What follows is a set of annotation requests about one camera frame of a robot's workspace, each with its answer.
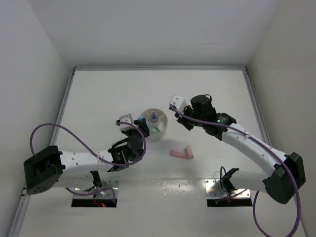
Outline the light blue eraser case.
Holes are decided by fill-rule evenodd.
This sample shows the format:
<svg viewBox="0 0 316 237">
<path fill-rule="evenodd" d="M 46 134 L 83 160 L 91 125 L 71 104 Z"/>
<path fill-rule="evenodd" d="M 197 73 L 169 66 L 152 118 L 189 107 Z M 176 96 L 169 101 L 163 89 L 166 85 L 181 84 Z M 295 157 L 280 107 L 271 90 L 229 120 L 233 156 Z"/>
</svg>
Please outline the light blue eraser case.
<svg viewBox="0 0 316 237">
<path fill-rule="evenodd" d="M 153 128 L 149 124 L 147 124 L 147 127 L 148 127 L 150 133 L 154 132 Z"/>
</svg>

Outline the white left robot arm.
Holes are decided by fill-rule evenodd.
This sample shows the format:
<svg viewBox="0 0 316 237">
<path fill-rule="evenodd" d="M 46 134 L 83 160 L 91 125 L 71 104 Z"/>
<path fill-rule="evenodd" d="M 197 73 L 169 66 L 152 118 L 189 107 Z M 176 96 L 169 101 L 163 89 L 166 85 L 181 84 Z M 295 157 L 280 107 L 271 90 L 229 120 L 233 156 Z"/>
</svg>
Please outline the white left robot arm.
<svg viewBox="0 0 316 237">
<path fill-rule="evenodd" d="M 126 136 L 111 148 L 95 152 L 81 139 L 86 153 L 61 151 L 48 146 L 24 161 L 25 188 L 29 195 L 48 191 L 53 187 L 66 188 L 76 196 L 97 196 L 111 189 L 102 183 L 99 172 L 119 172 L 140 162 L 146 152 L 146 138 L 150 135 L 144 118 L 117 120 Z"/>
</svg>

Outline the green highlighter pen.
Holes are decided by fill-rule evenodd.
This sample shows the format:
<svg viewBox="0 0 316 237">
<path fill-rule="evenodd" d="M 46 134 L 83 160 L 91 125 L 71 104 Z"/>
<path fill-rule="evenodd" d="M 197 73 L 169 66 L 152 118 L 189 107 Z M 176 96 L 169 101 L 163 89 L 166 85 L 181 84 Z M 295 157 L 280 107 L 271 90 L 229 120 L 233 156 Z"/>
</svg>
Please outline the green highlighter pen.
<svg viewBox="0 0 316 237">
<path fill-rule="evenodd" d="M 152 133 L 160 133 L 160 130 L 157 127 L 152 128 Z"/>
</svg>

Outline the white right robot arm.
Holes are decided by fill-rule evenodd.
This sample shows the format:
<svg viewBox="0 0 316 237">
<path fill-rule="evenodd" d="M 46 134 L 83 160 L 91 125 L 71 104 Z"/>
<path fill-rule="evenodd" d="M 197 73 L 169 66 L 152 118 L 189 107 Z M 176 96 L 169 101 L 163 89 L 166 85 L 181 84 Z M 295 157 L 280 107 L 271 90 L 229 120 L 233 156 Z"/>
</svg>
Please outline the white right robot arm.
<svg viewBox="0 0 316 237">
<path fill-rule="evenodd" d="M 238 189 L 267 193 L 278 203 L 286 204 L 305 181 L 303 159 L 293 152 L 288 155 L 251 135 L 236 119 L 227 113 L 218 113 L 212 106 L 210 95 L 193 97 L 188 104 L 181 96 L 173 96 L 169 102 L 177 122 L 187 130 L 195 126 L 203 128 L 217 138 L 243 153 L 262 170 L 262 173 L 230 169 L 221 179 L 223 193 L 231 194 Z"/>
</svg>

